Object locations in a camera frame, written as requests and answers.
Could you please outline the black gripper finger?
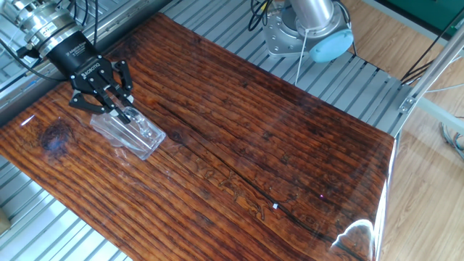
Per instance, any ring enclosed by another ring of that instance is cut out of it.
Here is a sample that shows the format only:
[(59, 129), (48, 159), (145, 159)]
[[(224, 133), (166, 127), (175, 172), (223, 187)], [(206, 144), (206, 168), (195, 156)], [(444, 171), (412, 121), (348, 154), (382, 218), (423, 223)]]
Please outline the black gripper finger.
[(112, 114), (117, 116), (122, 123), (130, 123), (131, 120), (124, 113), (124, 108), (133, 106), (133, 81), (131, 78), (128, 63), (125, 60), (110, 62), (112, 72), (109, 74), (109, 88), (111, 93), (108, 107)]
[(95, 115), (109, 114), (110, 116), (117, 117), (122, 123), (126, 123), (126, 115), (108, 95), (105, 94), (101, 96), (96, 94), (96, 99), (100, 105), (90, 103), (86, 100), (82, 92), (74, 90), (69, 105), (76, 109), (91, 112)]

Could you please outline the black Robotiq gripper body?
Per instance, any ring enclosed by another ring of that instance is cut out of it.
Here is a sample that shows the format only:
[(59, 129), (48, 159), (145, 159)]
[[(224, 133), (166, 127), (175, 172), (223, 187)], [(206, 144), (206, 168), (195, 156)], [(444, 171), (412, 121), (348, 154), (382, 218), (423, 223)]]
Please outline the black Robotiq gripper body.
[(80, 31), (55, 46), (46, 57), (75, 90), (95, 93), (95, 88), (105, 89), (113, 84), (111, 63)]

